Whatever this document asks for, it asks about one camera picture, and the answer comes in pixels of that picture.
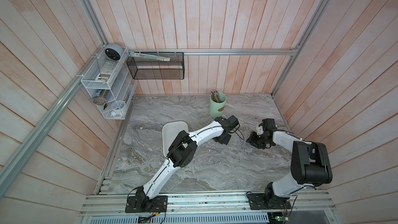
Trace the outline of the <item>pile of metal screws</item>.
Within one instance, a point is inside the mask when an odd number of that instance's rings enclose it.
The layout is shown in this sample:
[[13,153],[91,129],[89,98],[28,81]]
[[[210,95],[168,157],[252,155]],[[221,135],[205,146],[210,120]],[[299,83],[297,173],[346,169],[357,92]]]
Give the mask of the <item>pile of metal screws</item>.
[[237,141],[237,145],[239,146],[240,149],[244,149],[245,148],[245,141],[240,139]]

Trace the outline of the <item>white rectangular storage box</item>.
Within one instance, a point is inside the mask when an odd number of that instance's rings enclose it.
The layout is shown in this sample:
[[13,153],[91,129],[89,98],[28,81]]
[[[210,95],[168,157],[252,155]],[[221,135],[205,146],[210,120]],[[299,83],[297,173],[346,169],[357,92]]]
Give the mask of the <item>white rectangular storage box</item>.
[[162,128],[162,144],[164,157],[169,153],[169,147],[182,130],[189,132],[188,125],[183,121],[167,123]]

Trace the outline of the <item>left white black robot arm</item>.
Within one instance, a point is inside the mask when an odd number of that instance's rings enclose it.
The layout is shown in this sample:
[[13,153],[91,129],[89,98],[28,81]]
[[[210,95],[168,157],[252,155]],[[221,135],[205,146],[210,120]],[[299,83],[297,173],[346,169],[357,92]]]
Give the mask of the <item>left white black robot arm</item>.
[[155,204],[153,199],[158,196],[163,186],[174,173],[192,161],[199,146],[210,140],[227,144],[233,129],[238,125],[239,122],[235,116],[228,119],[217,117],[209,125],[197,131],[180,131],[168,148],[163,165],[149,182],[137,188],[135,206],[139,206],[142,212],[149,210]]

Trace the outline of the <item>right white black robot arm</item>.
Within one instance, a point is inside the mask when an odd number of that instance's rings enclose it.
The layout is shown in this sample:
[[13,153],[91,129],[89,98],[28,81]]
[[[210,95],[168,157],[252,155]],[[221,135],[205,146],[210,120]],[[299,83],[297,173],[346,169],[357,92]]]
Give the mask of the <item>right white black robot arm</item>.
[[257,149],[269,149],[278,145],[291,152],[290,172],[268,184],[264,192],[267,202],[286,201],[294,192],[329,184],[333,179],[326,146],[277,129],[274,119],[263,119],[246,142]]

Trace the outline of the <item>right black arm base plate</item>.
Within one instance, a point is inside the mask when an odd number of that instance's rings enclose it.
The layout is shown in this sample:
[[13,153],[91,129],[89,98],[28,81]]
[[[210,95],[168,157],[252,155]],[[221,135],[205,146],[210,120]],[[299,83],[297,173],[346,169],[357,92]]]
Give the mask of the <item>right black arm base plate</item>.
[[264,209],[291,209],[289,198],[281,198],[271,194],[254,194],[247,192],[246,197],[249,201],[251,210],[264,210]]

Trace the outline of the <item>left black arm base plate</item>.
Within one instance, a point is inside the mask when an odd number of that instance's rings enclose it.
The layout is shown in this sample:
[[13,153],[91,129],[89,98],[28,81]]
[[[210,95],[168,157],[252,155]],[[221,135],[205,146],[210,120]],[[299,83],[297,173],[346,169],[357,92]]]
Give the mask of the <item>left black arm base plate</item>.
[[131,196],[127,198],[126,213],[162,213],[167,211],[168,196],[157,196],[153,199],[138,198]]

